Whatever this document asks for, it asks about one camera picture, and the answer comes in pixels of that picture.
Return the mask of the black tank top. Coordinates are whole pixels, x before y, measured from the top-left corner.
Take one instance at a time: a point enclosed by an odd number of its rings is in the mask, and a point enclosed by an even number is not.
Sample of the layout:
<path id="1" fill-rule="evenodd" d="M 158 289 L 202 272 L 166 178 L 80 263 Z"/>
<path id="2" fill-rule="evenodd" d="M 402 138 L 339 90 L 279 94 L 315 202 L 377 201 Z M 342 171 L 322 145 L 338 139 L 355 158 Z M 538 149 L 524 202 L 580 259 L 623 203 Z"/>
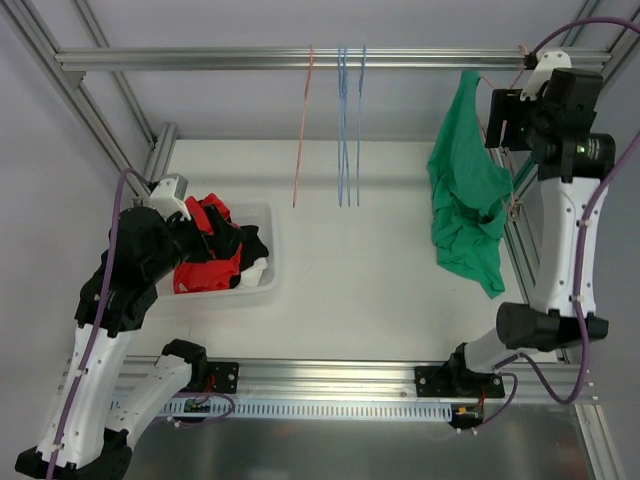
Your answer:
<path id="1" fill-rule="evenodd" d="M 203 212 L 205 206 L 215 206 L 226 219 L 233 222 L 230 210 L 227 206 L 219 200 L 214 200 L 212 195 L 207 197 L 205 200 L 200 201 L 199 204 L 202 207 Z M 213 260 L 212 262 L 207 263 L 207 274 L 216 280 L 225 281 L 229 284 L 230 288 L 235 288 L 238 285 L 241 272 L 249 268 L 256 259 L 260 257 L 268 258 L 269 256 L 268 248 L 258 236 L 259 228 L 256 225 L 244 225 L 239 227 L 246 232 L 247 237 L 237 254 L 231 260 Z M 208 222 L 207 233 L 210 232 L 211 227 Z"/>

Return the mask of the red tank top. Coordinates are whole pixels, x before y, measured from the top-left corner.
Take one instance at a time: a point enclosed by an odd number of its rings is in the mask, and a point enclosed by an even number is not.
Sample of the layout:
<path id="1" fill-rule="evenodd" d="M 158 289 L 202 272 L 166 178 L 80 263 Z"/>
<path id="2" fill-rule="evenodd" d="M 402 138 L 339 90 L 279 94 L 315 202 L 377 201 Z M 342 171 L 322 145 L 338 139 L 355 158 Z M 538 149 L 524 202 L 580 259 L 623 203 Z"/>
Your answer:
<path id="1" fill-rule="evenodd" d="M 195 197 L 190 196 L 186 200 L 187 208 L 191 214 L 191 217 L 195 220 L 198 228 L 204 233 L 207 233 L 208 222 L 199 202 L 205 200 L 210 195 L 214 200 L 223 202 L 216 194 L 210 193 L 201 200 L 197 200 Z M 178 266 L 173 273 L 173 292 L 175 294 L 184 293 L 202 293 L 213 292 L 220 290 L 230 290 L 229 284 L 225 281 L 216 280 L 207 274 L 207 263 L 184 263 Z"/>

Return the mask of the white tank top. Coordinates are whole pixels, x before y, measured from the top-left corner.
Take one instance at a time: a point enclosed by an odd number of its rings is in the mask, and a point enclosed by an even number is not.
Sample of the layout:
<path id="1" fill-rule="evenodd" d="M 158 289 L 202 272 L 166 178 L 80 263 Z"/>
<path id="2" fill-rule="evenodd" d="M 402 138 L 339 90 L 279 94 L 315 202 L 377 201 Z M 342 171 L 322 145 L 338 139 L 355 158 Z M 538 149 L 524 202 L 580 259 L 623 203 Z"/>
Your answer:
<path id="1" fill-rule="evenodd" d="M 238 288 L 256 288 L 259 286 L 263 273 L 268 269 L 268 261 L 266 257 L 260 257 L 247 269 L 240 274 Z"/>

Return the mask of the green tank top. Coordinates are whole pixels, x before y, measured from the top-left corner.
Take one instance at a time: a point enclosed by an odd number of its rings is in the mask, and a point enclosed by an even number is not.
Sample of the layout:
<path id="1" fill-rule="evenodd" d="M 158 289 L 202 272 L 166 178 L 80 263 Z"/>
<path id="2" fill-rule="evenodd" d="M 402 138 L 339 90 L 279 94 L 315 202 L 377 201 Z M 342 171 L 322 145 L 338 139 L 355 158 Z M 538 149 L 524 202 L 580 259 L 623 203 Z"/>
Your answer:
<path id="1" fill-rule="evenodd" d="M 480 80 L 477 71 L 461 74 L 426 169 L 438 265 L 478 283 L 494 299 L 506 290 L 499 246 L 513 182 L 484 145 L 476 114 Z"/>

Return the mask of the pink hanger with green top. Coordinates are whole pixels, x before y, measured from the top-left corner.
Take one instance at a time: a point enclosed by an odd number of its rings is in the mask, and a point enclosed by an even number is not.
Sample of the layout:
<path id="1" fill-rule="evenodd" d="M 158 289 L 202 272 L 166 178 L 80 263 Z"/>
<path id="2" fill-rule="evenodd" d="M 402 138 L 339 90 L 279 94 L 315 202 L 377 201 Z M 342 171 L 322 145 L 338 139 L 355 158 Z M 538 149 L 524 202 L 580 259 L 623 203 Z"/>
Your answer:
<path id="1" fill-rule="evenodd" d="M 525 72 L 525 60 L 524 60 L 524 58 L 528 54 L 528 49 L 527 49 L 527 47 L 525 45 L 519 44 L 518 45 L 518 50 L 519 50 L 519 52 L 521 54 L 521 65 L 520 65 L 520 67 L 518 69 L 518 74 L 510 82 L 510 84 L 508 86 L 508 89 L 514 89 L 517 86 L 517 84 L 518 84 L 520 78 L 522 77 L 523 73 Z M 496 147 L 493 150 L 488 148 L 487 152 L 497 162 L 502 161 L 503 163 L 505 163 L 505 168 L 511 174 L 512 181 L 513 181 L 513 189 L 515 190 L 516 189 L 515 174 L 518 172 L 519 167 L 516 164 L 516 161 L 515 161 L 515 158 L 513 156 L 513 153 L 507 147 Z M 522 202 L 521 202 L 521 200 L 519 199 L 518 195 L 515 193 L 514 190 L 510 193 L 510 196 L 508 197 L 507 200 L 505 200 L 505 199 L 501 200 L 502 206 L 503 206 L 505 212 L 507 213 L 507 217 L 510 220 L 517 220 L 518 219 L 518 216 L 520 215 L 520 210 L 521 210 L 521 207 L 522 207 Z"/>

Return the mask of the blue hanger with red top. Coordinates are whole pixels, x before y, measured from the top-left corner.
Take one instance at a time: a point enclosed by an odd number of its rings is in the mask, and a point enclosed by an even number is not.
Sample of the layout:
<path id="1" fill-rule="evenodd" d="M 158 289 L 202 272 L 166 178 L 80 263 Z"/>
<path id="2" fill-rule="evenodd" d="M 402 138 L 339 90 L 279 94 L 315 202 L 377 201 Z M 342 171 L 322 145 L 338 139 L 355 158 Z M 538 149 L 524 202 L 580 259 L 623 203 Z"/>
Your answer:
<path id="1" fill-rule="evenodd" d="M 361 187 L 360 187 L 360 171 L 361 171 L 361 142 L 362 142 L 362 112 L 363 112 L 363 89 L 364 77 L 367 61 L 367 47 L 363 45 L 360 72 L 358 77 L 358 116 L 357 116 L 357 139 L 356 139 L 356 206 L 360 206 Z"/>

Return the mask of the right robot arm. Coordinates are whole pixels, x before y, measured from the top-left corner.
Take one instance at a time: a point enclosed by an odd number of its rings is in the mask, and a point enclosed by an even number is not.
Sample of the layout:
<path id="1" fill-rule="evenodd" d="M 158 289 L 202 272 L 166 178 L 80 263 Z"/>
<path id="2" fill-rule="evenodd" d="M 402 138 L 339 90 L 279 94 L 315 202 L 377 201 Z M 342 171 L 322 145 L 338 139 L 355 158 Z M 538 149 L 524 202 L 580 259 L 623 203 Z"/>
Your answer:
<path id="1" fill-rule="evenodd" d="M 537 165 L 543 204 L 542 252 L 533 293 L 526 303 L 505 302 L 496 324 L 461 344 L 443 368 L 456 395 L 476 394 L 516 360 L 533 365 L 536 353 L 577 347 L 580 370 L 571 393 L 578 397 L 591 345 L 609 333 L 596 313 L 593 268 L 599 214 L 615 172 L 616 143 L 594 133 L 601 74 L 554 68 L 523 89 L 492 94 L 486 145 L 530 153 Z"/>

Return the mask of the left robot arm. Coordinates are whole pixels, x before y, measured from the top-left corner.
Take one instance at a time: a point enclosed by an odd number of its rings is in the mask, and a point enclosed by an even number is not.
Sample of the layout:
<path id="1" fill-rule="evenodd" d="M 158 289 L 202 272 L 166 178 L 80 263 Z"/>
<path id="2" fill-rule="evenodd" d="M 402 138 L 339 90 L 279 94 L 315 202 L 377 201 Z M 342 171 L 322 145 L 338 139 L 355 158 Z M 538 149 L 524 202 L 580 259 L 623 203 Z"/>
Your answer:
<path id="1" fill-rule="evenodd" d="M 173 340 L 125 403 L 111 406 L 159 281 L 184 263 L 230 259 L 245 239 L 214 206 L 205 207 L 204 219 L 200 227 L 184 213 L 163 217 L 146 206 L 116 213 L 109 248 L 80 291 L 62 396 L 43 438 L 18 455 L 17 472 L 34 479 L 121 479 L 161 407 L 179 391 L 205 385 L 205 348 Z"/>

